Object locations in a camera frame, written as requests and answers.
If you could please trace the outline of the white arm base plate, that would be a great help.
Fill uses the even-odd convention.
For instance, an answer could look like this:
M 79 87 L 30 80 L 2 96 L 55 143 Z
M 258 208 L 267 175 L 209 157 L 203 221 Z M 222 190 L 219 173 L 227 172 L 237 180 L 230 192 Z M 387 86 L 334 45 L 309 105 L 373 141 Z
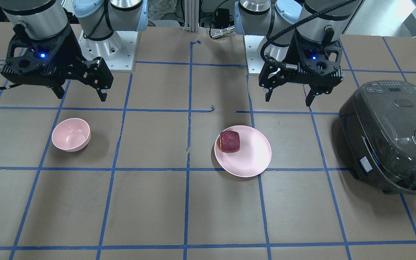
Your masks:
M 260 50 L 265 43 L 265 36 L 244 35 L 244 47 L 249 75 L 259 75 L 264 65 Z
M 78 42 L 86 59 L 102 57 L 110 71 L 133 72 L 139 36 L 136 31 L 116 31 L 108 39 L 93 41 L 85 39 L 82 31 Z

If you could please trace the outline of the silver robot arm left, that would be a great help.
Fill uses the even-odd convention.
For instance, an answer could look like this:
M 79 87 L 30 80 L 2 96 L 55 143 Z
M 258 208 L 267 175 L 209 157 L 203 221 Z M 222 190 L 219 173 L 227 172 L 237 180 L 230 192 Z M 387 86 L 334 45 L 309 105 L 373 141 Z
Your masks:
M 308 85 L 305 99 L 330 94 L 345 78 L 340 36 L 358 0 L 240 0 L 235 3 L 236 34 L 262 36 L 259 87 L 270 101 L 286 83 Z

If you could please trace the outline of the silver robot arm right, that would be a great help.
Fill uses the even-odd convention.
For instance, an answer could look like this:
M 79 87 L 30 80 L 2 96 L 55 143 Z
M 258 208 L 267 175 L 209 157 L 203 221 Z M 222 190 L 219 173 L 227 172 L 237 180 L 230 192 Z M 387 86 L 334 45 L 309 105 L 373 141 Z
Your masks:
M 112 61 L 123 58 L 129 64 L 131 42 L 124 35 L 148 25 L 146 0 L 74 0 L 83 32 L 79 39 L 59 0 L 0 0 L 0 7 L 15 33 L 0 68 L 12 82 L 7 88 L 45 86 L 58 99 L 71 79 L 91 86 L 104 102 L 114 80 Z

